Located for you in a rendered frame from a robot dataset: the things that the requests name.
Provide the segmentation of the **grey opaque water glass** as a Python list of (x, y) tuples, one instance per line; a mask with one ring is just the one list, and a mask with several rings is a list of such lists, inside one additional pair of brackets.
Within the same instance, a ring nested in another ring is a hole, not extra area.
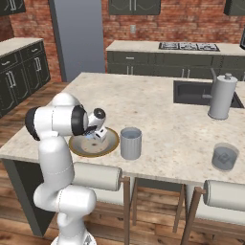
[(121, 156), (125, 160), (137, 160), (142, 153), (142, 131), (126, 127), (121, 131)]

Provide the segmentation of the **dark wall cupboard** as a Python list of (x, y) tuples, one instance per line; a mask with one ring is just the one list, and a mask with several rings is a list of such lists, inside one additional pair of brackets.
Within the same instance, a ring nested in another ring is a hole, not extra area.
[(0, 16), (25, 12), (24, 0), (0, 0)]
[(229, 16), (244, 16), (245, 0), (226, 0), (224, 13)]
[(161, 0), (108, 0), (110, 15), (159, 15)]

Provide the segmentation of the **dark base cupboard run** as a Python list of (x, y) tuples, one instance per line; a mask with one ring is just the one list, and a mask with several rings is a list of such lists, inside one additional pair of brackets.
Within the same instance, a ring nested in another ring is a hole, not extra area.
[(41, 38), (0, 42), (0, 118), (51, 79)]
[(212, 79), (211, 69), (245, 81), (245, 56), (107, 52), (109, 74)]

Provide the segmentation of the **black gas hob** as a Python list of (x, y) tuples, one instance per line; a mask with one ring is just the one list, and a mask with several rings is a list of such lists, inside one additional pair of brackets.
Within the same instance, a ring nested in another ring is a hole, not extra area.
[(183, 51), (211, 51), (219, 52), (219, 48), (211, 43), (192, 42), (160, 42), (160, 50), (183, 50)]

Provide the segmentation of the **clear grey water glass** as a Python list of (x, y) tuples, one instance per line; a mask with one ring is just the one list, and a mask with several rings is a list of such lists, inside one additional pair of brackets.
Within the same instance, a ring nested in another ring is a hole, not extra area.
[(221, 171), (231, 171), (239, 155), (239, 150), (228, 143), (218, 143), (214, 146), (212, 166)]

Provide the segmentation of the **grey metal kettle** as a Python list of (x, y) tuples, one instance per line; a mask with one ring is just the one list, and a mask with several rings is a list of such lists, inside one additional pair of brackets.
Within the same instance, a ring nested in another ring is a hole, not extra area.
[(237, 78), (230, 73), (213, 78), (208, 115), (216, 120), (226, 120), (232, 104)]

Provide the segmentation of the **grey sink tap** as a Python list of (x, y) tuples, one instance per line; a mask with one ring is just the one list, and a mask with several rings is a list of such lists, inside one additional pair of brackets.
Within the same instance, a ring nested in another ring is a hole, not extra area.
[(202, 94), (202, 99), (207, 99), (207, 100), (211, 100), (212, 99), (212, 94), (213, 94), (213, 91), (214, 91), (214, 85), (215, 85), (216, 80), (217, 80), (217, 75), (216, 75), (216, 72), (214, 71), (214, 69), (210, 68), (210, 70), (211, 70), (211, 74), (212, 74), (211, 92), (208, 94), (206, 92), (206, 90), (204, 89), (203, 94)]

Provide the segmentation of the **white cushioned wooden stool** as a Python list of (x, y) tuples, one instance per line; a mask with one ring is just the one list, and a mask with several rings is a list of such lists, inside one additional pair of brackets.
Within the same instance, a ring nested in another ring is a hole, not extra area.
[(182, 185), (174, 233), (182, 208), (186, 225), (180, 245), (188, 245), (191, 231), (237, 238), (245, 245), (245, 184), (206, 180), (203, 186)]
[(123, 219), (124, 245), (129, 245), (130, 224), (136, 225), (138, 179), (124, 176), (120, 167), (74, 163), (75, 185), (97, 195), (95, 213)]

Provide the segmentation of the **brown rimmed ice bowl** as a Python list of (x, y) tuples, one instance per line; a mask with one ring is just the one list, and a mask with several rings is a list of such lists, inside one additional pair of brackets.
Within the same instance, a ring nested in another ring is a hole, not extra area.
[(120, 138), (117, 132), (107, 127), (103, 142), (92, 137), (72, 136), (69, 139), (69, 148), (78, 156), (96, 158), (114, 151), (119, 142)]

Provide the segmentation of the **tall grey cabinet panel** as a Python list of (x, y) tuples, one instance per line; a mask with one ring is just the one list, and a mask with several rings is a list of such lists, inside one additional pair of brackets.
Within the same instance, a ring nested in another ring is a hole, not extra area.
[(61, 78), (104, 73), (101, 0), (49, 0)]

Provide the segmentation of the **dark sink basin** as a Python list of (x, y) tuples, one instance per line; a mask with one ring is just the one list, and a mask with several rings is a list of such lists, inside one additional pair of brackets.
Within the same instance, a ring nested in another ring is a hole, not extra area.
[[(211, 91), (212, 84), (210, 82), (175, 80), (173, 81), (173, 102), (192, 105), (210, 105), (212, 99), (203, 97), (203, 95), (210, 96), (212, 94)], [(228, 101), (227, 95), (231, 95), (231, 92), (227, 94), (226, 90), (225, 92), (221, 92), (221, 88), (218, 88), (214, 94), (222, 96), (223, 101), (226, 102)], [(244, 108), (236, 92), (233, 94), (231, 108)]]

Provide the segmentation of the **dark island cabinet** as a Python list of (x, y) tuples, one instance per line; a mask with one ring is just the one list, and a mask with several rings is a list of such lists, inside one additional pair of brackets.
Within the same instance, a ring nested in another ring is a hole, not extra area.
[(38, 208), (33, 202), (34, 191), (43, 183), (40, 165), (9, 159), (2, 162), (33, 234), (43, 237), (55, 214)]

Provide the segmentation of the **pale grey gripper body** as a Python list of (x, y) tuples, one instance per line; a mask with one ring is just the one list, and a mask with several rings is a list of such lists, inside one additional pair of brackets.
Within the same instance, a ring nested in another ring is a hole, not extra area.
[(96, 127), (95, 126), (88, 126), (86, 131), (84, 132), (84, 136), (87, 139), (92, 139), (95, 137), (95, 131), (96, 131)]

